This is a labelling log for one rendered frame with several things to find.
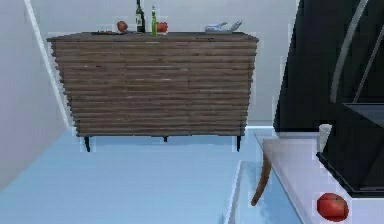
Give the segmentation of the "brown slatted chest of drawers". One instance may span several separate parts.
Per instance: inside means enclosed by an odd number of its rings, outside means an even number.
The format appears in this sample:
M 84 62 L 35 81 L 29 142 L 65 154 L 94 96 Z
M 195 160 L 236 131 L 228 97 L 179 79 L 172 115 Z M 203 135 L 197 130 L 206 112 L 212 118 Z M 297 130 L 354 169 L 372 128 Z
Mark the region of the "brown slatted chest of drawers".
M 257 38 L 242 33 L 49 38 L 78 137 L 245 134 Z

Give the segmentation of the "white mug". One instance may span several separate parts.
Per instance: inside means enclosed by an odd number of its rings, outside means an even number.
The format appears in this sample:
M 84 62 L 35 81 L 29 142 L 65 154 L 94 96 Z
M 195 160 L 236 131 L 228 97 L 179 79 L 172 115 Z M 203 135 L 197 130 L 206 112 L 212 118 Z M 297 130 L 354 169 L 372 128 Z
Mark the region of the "white mug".
M 327 144 L 328 137 L 332 131 L 331 124 L 321 124 L 319 126 L 318 151 L 322 152 Z

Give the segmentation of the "pale grey dish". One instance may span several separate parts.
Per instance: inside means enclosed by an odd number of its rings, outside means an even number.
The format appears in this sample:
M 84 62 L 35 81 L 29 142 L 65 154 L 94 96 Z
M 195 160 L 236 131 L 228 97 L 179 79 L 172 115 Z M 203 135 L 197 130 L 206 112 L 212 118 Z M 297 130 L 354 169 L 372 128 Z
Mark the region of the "pale grey dish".
M 233 23 L 230 27 L 227 27 L 227 22 L 220 24 L 208 25 L 205 27 L 205 32 L 210 34 L 231 34 L 238 30 L 242 25 L 242 21 Z

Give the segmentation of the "light green bottle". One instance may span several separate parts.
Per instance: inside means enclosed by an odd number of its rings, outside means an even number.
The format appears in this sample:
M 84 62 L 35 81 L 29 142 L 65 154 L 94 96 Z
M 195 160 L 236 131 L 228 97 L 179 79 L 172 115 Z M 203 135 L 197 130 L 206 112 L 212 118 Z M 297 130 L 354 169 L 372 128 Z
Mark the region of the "light green bottle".
M 155 6 L 152 5 L 151 9 L 151 35 L 157 36 L 157 18 Z

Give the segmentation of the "dark green wine bottle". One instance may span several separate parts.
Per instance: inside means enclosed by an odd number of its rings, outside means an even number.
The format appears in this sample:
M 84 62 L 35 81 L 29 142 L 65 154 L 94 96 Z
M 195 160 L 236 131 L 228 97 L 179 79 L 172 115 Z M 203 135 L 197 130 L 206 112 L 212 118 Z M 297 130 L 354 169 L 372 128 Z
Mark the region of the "dark green wine bottle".
M 145 33 L 145 16 L 142 10 L 140 0 L 136 0 L 136 26 L 139 33 Z

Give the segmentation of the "dark flat tray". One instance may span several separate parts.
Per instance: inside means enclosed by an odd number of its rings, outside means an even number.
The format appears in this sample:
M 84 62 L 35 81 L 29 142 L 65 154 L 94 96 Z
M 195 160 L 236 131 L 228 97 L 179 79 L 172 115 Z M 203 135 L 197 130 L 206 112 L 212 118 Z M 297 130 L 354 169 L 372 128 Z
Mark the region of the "dark flat tray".
M 141 32 L 136 32 L 136 31 L 130 31 L 130 30 L 125 30 L 125 31 L 95 31 L 95 32 L 90 32 L 91 35 L 131 35 L 131 34 L 142 34 Z

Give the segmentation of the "white table with brown legs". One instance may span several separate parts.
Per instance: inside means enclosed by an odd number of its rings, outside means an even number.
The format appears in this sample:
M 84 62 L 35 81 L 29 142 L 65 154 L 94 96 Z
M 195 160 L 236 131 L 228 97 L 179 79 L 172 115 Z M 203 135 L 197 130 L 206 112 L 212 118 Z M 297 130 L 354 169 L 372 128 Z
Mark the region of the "white table with brown legs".
M 272 130 L 254 135 L 304 224 L 384 224 L 384 198 L 352 198 L 320 163 L 315 138 L 278 138 Z M 342 196 L 348 217 L 331 222 L 317 212 L 323 193 Z

